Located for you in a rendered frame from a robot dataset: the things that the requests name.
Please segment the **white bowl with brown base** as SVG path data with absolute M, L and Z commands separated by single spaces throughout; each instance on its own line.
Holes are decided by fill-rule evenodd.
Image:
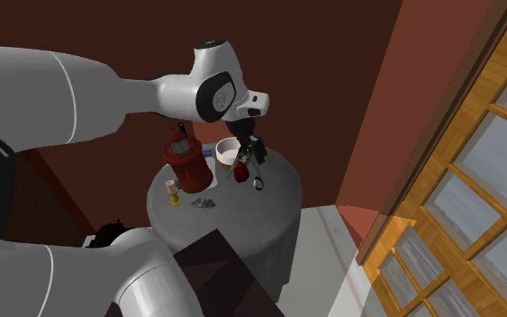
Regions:
M 229 170 L 238 155 L 240 142 L 236 137 L 225 138 L 220 140 L 214 149 L 218 165 Z

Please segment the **wooden framed window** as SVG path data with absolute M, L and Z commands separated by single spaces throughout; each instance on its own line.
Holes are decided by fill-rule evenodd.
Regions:
M 507 0 L 450 110 L 358 262 L 364 317 L 507 317 Z

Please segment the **dark maroon robot stand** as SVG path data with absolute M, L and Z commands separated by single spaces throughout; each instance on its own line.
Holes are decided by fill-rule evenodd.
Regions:
M 204 317 L 285 317 L 219 230 L 175 254 Z

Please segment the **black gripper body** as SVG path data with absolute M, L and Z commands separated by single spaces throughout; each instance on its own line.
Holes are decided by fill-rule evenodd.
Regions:
M 240 119 L 225 124 L 230 133 L 240 143 L 240 151 L 250 149 L 259 165 L 266 161 L 267 149 L 264 141 L 254 134 L 255 120 L 253 118 Z

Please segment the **red lantern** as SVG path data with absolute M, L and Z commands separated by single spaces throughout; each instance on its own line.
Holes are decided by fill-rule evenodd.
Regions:
M 164 158 L 186 193 L 202 192 L 213 181 L 213 172 L 205 160 L 202 142 L 190 135 L 182 122 L 167 137 Z

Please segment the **yellow candle holder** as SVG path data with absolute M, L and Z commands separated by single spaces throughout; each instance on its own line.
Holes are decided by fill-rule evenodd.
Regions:
M 170 203 L 172 206 L 179 206 L 181 204 L 180 197 L 178 195 L 177 182 L 175 180 L 168 180 L 166 182 L 167 194 L 170 197 Z

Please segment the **red apple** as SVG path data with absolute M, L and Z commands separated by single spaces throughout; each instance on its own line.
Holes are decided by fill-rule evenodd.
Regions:
M 246 163 L 241 160 L 236 163 L 233 175 L 238 183 L 246 182 L 249 179 L 249 170 Z

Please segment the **round grey table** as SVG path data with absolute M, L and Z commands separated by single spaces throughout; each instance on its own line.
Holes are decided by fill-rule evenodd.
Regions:
M 166 182 L 176 176 L 165 165 L 148 191 L 150 225 L 175 253 L 219 230 L 269 297 L 278 302 L 283 286 L 290 281 L 294 260 L 303 205 L 301 178 L 272 149 L 260 166 L 262 190 L 253 186 L 251 178 L 244 183 L 227 180 L 228 172 L 217 167 L 217 186 L 195 194 L 181 191 L 181 204 L 172 206 Z M 216 207 L 194 208 L 191 203 L 197 198 L 212 199 Z

